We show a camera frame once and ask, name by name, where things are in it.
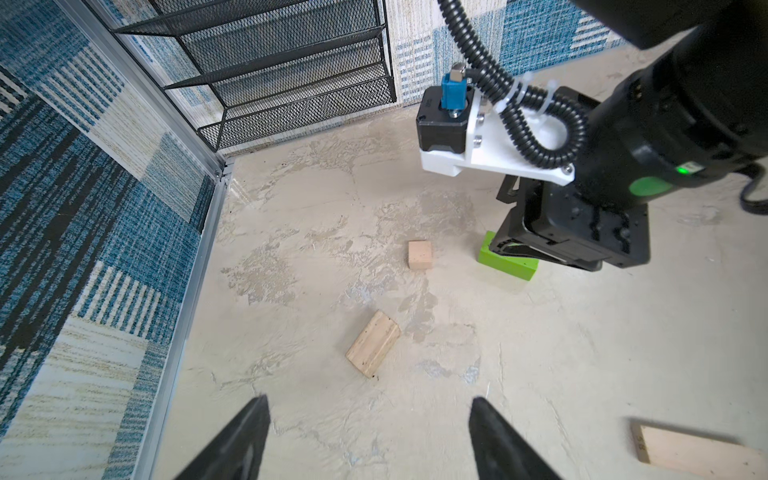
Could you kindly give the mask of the natural wood rectangular block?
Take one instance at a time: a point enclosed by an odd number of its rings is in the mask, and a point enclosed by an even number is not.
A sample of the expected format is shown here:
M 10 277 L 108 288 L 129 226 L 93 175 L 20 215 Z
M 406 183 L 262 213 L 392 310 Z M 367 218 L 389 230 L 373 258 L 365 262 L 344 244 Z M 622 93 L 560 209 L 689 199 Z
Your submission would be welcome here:
M 347 350 L 346 358 L 361 374 L 373 378 L 400 336 L 399 325 L 379 310 Z

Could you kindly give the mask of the green wood block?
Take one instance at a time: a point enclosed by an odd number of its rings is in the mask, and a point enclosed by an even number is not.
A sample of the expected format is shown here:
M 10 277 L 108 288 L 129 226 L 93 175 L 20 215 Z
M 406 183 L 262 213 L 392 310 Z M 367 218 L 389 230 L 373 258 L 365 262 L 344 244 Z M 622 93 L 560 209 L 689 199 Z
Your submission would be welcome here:
M 477 261 L 492 269 L 501 271 L 518 279 L 530 281 L 538 270 L 539 261 L 537 259 L 522 257 L 504 257 L 490 250 L 490 243 L 495 233 L 487 231 L 485 233 L 482 246 L 477 255 Z

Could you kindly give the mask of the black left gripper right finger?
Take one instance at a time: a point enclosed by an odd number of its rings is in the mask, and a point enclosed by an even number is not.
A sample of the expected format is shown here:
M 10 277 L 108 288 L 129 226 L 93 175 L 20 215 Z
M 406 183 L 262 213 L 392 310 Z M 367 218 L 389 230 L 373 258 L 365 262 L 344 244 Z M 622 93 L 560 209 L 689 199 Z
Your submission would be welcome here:
M 473 399 L 468 425 L 480 479 L 561 479 L 487 399 Z

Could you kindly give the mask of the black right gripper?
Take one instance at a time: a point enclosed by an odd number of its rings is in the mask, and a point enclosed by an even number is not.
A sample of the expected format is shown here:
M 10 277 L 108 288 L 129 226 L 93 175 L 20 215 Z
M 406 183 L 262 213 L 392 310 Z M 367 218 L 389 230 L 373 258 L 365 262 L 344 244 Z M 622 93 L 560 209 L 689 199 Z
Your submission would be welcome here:
M 588 203 L 571 186 L 507 175 L 497 199 L 511 204 L 489 250 L 596 272 L 650 261 L 648 207 L 612 211 Z

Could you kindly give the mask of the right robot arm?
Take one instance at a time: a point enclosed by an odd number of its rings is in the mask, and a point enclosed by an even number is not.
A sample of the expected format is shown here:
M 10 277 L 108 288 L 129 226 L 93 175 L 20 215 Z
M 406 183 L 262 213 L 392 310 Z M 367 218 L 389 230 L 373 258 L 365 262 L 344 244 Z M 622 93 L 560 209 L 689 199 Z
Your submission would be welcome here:
M 676 45 L 588 108 L 574 180 L 523 179 L 490 243 L 507 257 L 586 271 L 650 259 L 651 201 L 738 172 L 757 182 L 767 154 L 767 5 L 763 1 L 584 1 L 581 8 L 639 49 Z

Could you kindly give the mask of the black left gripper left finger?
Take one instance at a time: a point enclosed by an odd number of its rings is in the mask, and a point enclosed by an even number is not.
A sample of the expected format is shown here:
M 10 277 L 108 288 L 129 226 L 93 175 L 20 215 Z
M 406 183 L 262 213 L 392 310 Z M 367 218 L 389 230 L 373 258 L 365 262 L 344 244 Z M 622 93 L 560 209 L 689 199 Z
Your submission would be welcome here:
M 252 398 L 176 479 L 257 479 L 270 423 L 267 396 Z

